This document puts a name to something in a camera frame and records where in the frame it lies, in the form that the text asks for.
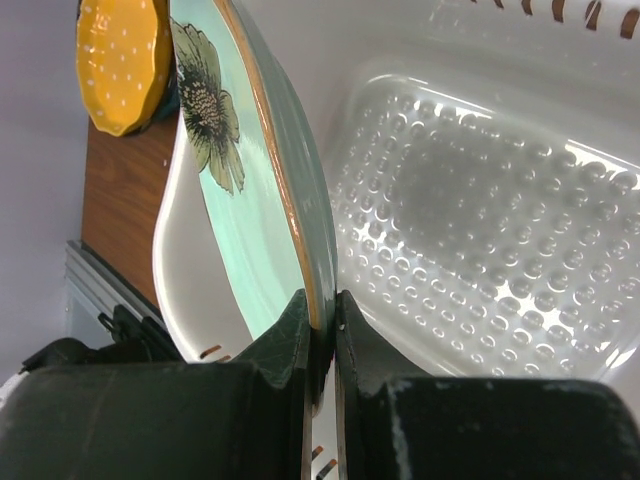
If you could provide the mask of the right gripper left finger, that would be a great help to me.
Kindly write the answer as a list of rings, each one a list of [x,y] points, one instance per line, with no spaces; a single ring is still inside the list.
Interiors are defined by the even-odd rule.
[[[5,479],[306,479],[308,308],[226,362],[159,362],[137,339],[63,338],[31,355],[1,409]]]

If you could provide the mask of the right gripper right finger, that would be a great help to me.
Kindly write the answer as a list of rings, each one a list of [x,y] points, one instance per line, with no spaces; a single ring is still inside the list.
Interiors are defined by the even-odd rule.
[[[336,304],[343,479],[635,479],[639,430],[607,386],[433,376]]]

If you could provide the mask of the mint floral plate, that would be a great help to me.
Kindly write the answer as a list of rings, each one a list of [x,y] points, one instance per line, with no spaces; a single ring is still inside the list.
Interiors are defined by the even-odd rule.
[[[325,177],[300,100],[238,1],[174,1],[181,116],[222,261],[253,336],[296,292],[327,334],[336,240]]]

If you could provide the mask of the white plastic bin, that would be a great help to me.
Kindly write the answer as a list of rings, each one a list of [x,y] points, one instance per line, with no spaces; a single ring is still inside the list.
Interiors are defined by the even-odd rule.
[[[338,295],[433,376],[609,387],[639,430],[639,5],[238,1],[288,76],[322,166]],[[181,357],[253,336],[181,116],[153,243]],[[315,475],[340,477],[335,350]]]

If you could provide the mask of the yellow dotted plate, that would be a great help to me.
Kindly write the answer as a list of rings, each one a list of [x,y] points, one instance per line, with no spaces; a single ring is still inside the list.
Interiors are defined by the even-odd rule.
[[[76,20],[76,74],[95,128],[115,137],[147,124],[172,64],[169,8],[158,0],[83,0]]]

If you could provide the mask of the black striped rim plate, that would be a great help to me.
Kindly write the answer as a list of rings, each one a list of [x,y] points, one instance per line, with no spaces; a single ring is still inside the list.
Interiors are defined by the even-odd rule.
[[[156,107],[150,123],[157,123],[171,115],[179,108],[180,100],[177,88],[176,75],[172,74],[166,85],[164,94]]]

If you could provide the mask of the aluminium frame rail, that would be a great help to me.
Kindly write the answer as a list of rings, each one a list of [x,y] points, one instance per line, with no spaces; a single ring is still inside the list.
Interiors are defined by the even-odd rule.
[[[138,320],[152,319],[166,331],[159,310],[89,247],[79,240],[72,240],[67,243],[65,252],[67,336],[92,348],[112,343],[111,335],[98,317],[105,314],[111,318],[118,305],[125,307]]]

